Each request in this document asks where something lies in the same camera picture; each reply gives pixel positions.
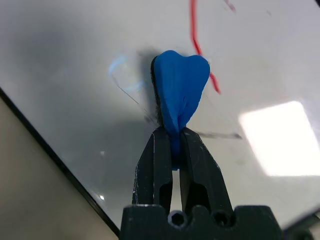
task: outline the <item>blue foam piece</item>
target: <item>blue foam piece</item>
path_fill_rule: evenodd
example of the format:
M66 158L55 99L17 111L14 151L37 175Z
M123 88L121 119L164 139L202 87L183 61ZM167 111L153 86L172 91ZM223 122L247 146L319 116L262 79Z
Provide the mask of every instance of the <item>blue foam piece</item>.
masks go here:
M155 58L153 72L163 125L170 139L172 167L179 168L180 132L199 105L210 66L200 55L185 57L169 50Z

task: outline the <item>white surface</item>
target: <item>white surface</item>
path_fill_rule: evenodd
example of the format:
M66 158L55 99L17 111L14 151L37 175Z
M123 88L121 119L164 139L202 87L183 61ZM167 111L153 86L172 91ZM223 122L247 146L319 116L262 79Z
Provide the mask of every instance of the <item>white surface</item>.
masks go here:
M200 45L222 95L208 83L188 127L243 137L203 141L232 205L269 205L283 226L320 203L320 176L266 175L239 117L296 101L319 141L320 9L230 2L235 12L223 0L198 3ZM155 129L150 63L168 49L194 54L188 1L0 0L0 86L118 226ZM120 56L127 67L108 74ZM141 81L129 93L139 104L118 87Z
M0 156L0 239L118 239L1 99Z

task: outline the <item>red line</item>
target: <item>red line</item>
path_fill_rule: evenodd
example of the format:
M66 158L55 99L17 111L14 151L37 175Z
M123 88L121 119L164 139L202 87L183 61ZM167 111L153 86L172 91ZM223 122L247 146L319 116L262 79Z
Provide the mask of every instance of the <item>red line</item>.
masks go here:
M196 54L202 56L202 51L199 46L198 37L197 37L197 20L196 20L197 19L197 0L190 0L190 16L191 16L191 26L190 26L191 41L194 46ZM212 80L214 90L218 94L220 94L221 92L219 89L218 81L216 79L216 76L212 72L210 72L210 78Z

